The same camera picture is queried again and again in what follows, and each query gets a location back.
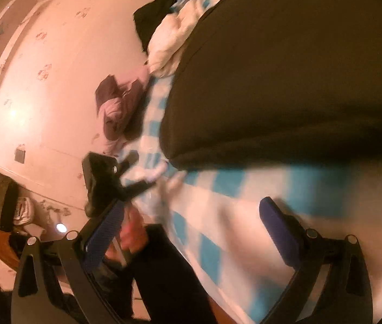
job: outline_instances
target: leg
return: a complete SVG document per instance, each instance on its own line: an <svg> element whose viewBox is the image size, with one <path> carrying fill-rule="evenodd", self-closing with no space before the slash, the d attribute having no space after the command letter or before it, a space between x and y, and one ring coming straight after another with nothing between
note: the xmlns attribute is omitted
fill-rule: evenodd
<svg viewBox="0 0 382 324"><path fill-rule="evenodd" d="M104 260L93 276L106 300L121 319L130 319L132 311L132 280L129 267L121 269L116 262Z"/></svg>
<svg viewBox="0 0 382 324"><path fill-rule="evenodd" d="M160 225L147 227L148 245L129 265L155 323L216 324L209 297Z"/></svg>

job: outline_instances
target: bed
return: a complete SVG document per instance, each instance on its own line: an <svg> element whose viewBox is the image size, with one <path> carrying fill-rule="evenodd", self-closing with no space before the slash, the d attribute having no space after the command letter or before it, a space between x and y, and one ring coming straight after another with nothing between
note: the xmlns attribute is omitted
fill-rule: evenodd
<svg viewBox="0 0 382 324"><path fill-rule="evenodd" d="M124 184L148 174L164 159L158 135L172 80L153 81L143 134L121 153L136 150L140 155ZM358 237L370 275L374 321L382 317L381 161L189 171L185 176L169 164L165 176L165 184L136 203L144 214L166 224L206 291L236 322L259 323L293 275L259 219L259 201L265 196L325 237ZM303 316L318 298L325 271Z"/></svg>

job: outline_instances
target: clothing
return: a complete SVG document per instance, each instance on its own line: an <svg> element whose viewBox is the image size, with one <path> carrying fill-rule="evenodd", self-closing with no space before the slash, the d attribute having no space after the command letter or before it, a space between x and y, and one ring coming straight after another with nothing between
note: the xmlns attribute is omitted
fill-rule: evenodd
<svg viewBox="0 0 382 324"><path fill-rule="evenodd" d="M146 230L149 243L126 268L105 259L93 273L111 307L127 324L146 322L132 319L135 279L151 323L217 324L207 293L162 226L149 225ZM70 306L73 313L78 312L75 305Z"/></svg>
<svg viewBox="0 0 382 324"><path fill-rule="evenodd" d="M126 142L124 131L149 82L147 66L122 76L119 81L108 75L95 91L101 147L113 154Z"/></svg>
<svg viewBox="0 0 382 324"><path fill-rule="evenodd" d="M172 75L185 51L189 37L203 13L220 0L177 0L154 32L148 46L150 73L156 77Z"/></svg>
<svg viewBox="0 0 382 324"><path fill-rule="evenodd" d="M155 29L170 11L176 0L154 0L144 5L134 13L135 28L141 40L143 51L147 51L150 38Z"/></svg>
<svg viewBox="0 0 382 324"><path fill-rule="evenodd" d="M191 0L179 13L170 13L162 20L148 46L148 66L152 75L164 77L176 71L184 43L202 14L196 0Z"/></svg>
<svg viewBox="0 0 382 324"><path fill-rule="evenodd" d="M178 169L382 156L382 0L221 0L159 131Z"/></svg>

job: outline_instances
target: black pillow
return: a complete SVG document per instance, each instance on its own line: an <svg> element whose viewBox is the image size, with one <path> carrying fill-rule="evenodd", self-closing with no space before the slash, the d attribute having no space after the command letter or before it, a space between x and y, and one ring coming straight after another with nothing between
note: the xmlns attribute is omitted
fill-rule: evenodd
<svg viewBox="0 0 382 324"><path fill-rule="evenodd" d="M382 0L221 0L176 72L177 168L382 154Z"/></svg>

